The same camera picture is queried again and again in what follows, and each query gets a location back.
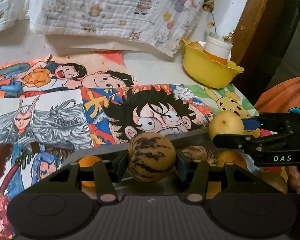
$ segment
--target blue-haired character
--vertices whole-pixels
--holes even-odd
[[[61,163],[61,160],[57,156],[44,152],[42,148],[41,146],[40,149],[42,152],[38,153],[32,164],[31,185],[55,172]]]

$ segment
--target striped melon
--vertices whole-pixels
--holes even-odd
[[[128,145],[128,170],[138,181],[156,182],[174,168],[176,151],[172,143],[158,133],[144,132]]]

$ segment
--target yellow pear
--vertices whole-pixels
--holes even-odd
[[[216,114],[209,125],[211,140],[217,134],[243,134],[243,122],[237,114],[231,111],[221,111]]]

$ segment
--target round pad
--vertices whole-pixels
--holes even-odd
[[[280,193],[219,193],[210,203],[213,218],[239,236],[274,237],[293,226],[297,209]]]
[[[30,238],[65,236],[91,216],[85,193],[21,193],[8,205],[8,220],[17,234]]]

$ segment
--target small melon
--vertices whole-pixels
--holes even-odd
[[[182,153],[190,157],[193,160],[201,160],[204,162],[208,162],[210,166],[216,166],[217,160],[214,157],[211,150],[206,149],[203,146],[190,146],[187,148],[184,148],[182,150]]]
[[[158,133],[144,132],[128,145],[131,175],[141,182],[156,182],[170,174],[176,162],[172,143]]]

